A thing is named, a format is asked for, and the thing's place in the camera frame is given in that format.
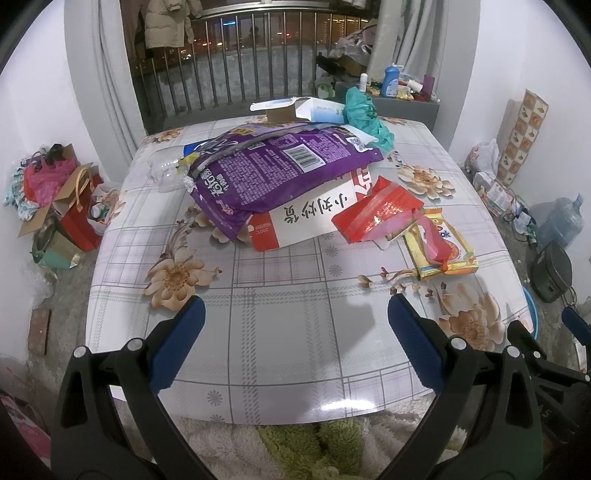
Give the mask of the yellow snack package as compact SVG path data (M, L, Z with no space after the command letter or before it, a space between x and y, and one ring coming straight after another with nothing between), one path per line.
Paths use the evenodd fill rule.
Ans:
M441 208L422 210L404 239L420 280L479 269L474 249L444 218Z

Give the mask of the red plastic wrapper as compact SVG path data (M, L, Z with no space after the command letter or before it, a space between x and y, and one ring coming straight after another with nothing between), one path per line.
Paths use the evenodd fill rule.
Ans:
M370 195L332 217L349 244L396 238L412 226L424 203L397 182L379 176Z

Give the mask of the red and white carton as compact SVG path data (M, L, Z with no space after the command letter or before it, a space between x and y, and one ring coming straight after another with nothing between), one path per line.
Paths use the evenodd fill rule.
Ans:
M369 168L358 168L270 212L252 215L247 223L252 247L266 252L334 232L332 217L365 198L372 185Z

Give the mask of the teal plastic bag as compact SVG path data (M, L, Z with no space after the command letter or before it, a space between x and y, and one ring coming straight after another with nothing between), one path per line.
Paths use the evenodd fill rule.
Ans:
M351 87L346 91L344 115L349 125L376 138L372 143L384 155L394 150L394 134L379 118L377 109L370 95L361 92L358 87Z

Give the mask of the purple snack bag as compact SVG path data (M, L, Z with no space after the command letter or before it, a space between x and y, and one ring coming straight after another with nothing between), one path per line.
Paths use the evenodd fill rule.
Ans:
M245 123L189 155L189 193L230 240L252 215L384 159L361 130L331 123Z

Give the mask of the white cardboard box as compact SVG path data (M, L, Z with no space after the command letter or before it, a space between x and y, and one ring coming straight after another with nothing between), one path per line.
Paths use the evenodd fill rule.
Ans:
M290 97L252 103L250 112L263 112L272 123L346 124L345 105L315 97Z

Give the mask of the clear Pepsi bottle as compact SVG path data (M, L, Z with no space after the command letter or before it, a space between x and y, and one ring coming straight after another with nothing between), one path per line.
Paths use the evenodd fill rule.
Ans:
M200 174L219 158L217 153L206 152L205 142L185 146L166 147L148 158L149 178L159 193L184 190L191 193L195 181L190 172Z

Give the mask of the blue plastic basin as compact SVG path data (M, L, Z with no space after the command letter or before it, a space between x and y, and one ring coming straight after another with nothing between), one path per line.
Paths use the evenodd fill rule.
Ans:
M531 335L534 339L538 339L538 335L539 335L539 315L538 315L538 310L537 310L537 306L534 302L534 299L531 295L531 293L529 292L529 290L526 287L523 287L523 293L524 296L526 298L526 302L528 305L528 310L530 313L530 317L532 320L532 326L533 326L533 330L531 332Z

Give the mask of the red brick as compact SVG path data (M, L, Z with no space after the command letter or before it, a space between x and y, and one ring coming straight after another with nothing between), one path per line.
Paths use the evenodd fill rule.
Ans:
M28 333L28 350L30 353L45 356L47 338L51 319L51 309L39 307L32 310Z

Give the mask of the green fuzzy blanket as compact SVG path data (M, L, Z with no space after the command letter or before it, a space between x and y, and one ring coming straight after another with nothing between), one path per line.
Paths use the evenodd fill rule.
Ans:
M352 418L314 424L257 426L287 479L360 479L363 427Z

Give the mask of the white plastic bag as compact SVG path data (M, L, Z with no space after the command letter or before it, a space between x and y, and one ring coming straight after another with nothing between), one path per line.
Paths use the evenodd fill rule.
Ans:
M499 160L499 146L497 140L493 138L492 140L483 141L474 146L465 160L464 167L469 175L476 175L479 172L483 172L495 178Z

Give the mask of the teal gold gift bag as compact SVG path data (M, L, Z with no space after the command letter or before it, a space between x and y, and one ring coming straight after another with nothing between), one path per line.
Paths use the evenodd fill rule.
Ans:
M35 264L51 270L70 270L75 268L83 252L72 243L58 228L58 222L49 217L42 227L34 233L32 259Z

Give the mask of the red gift bag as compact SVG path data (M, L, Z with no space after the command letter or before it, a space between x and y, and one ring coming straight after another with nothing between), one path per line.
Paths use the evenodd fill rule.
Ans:
M100 236L88 222L95 190L90 164L78 166L53 200L59 222L70 240L83 252L95 250Z

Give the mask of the blue detergent bottle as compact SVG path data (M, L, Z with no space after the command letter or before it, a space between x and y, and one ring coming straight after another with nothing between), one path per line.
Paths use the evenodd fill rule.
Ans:
M394 63L385 69L385 77L381 87L381 96L396 98L398 95L400 68Z

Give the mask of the beige hanging coat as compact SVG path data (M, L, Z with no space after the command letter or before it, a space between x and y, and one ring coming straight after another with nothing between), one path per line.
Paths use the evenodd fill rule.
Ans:
M192 18L201 14L198 0L150 0L144 17L146 48L182 48L192 43Z

